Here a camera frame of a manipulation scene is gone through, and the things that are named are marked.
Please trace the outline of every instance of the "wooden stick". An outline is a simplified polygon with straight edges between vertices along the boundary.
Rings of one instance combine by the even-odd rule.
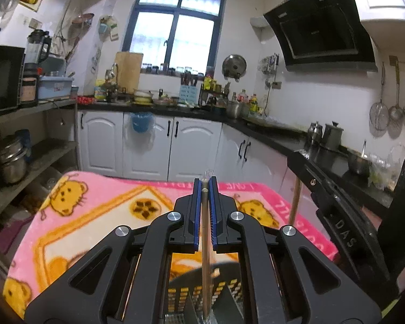
[[[295,216],[297,214],[298,203],[300,201],[301,194],[301,180],[296,177],[294,184],[294,194],[292,196],[291,211],[289,212],[288,224],[294,225]]]

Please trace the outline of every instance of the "black countertop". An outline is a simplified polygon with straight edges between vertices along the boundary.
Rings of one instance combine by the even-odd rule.
[[[264,143],[285,156],[293,151],[305,148],[305,133],[285,129],[266,129],[242,119],[234,120],[205,110],[124,105],[122,103],[93,103],[90,105],[78,105],[78,108],[80,110],[96,111],[152,112],[159,116],[186,117],[221,122]],[[365,205],[381,218],[385,217],[393,197],[385,191],[378,190],[374,185],[368,186],[367,179],[352,174],[348,170],[348,159],[345,154],[317,147],[312,148],[311,159],[336,184],[355,198],[359,204]]]

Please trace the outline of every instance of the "cutting board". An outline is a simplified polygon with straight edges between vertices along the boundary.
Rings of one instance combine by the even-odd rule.
[[[138,89],[139,73],[143,63],[142,53],[117,52],[115,63],[119,66],[118,85],[125,87],[128,94],[133,94]]]

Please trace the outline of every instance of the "plastic bag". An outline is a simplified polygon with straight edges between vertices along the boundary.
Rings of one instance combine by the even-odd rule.
[[[394,190],[397,180],[405,160],[405,146],[402,144],[394,145],[387,157],[387,163],[390,165],[389,189]]]
[[[123,129],[124,145],[141,154],[150,151],[156,134],[153,113],[130,113],[129,118]]]
[[[143,134],[154,128],[154,116],[151,112],[131,113],[132,127],[137,133]]]
[[[372,163],[368,184],[373,183],[377,189],[384,190],[391,178],[390,164],[376,154],[368,154],[367,159]]]

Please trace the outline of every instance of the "window frame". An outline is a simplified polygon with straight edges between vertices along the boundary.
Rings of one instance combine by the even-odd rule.
[[[207,59],[207,66],[214,67],[215,62],[216,62],[217,49],[218,49],[219,34],[221,31],[222,19],[223,19],[223,14],[224,14],[224,9],[225,9],[225,0],[221,0],[220,6],[219,6],[219,14],[217,16],[211,15],[209,13],[181,8],[181,7],[179,7],[179,6],[181,6],[181,3],[182,3],[182,0],[178,0],[177,7],[170,7],[170,6],[156,6],[156,5],[140,5],[139,0],[135,0],[135,4],[134,4],[134,7],[133,7],[132,13],[130,15],[130,19],[129,19],[129,24],[126,29],[126,34],[125,34],[124,41],[123,41],[122,51],[127,52],[130,50],[133,33],[135,31],[136,21],[138,19],[138,14],[140,12],[154,12],[154,13],[171,14],[174,17],[173,17],[173,22],[171,25],[170,35],[167,40],[167,49],[166,49],[165,58],[164,58],[164,62],[169,64],[170,60],[171,60],[174,37],[175,37],[176,30],[177,30],[178,17],[180,15],[186,15],[186,16],[190,16],[190,17],[207,19],[207,20],[214,22],[212,41],[210,43],[210,50],[208,52],[208,59]]]

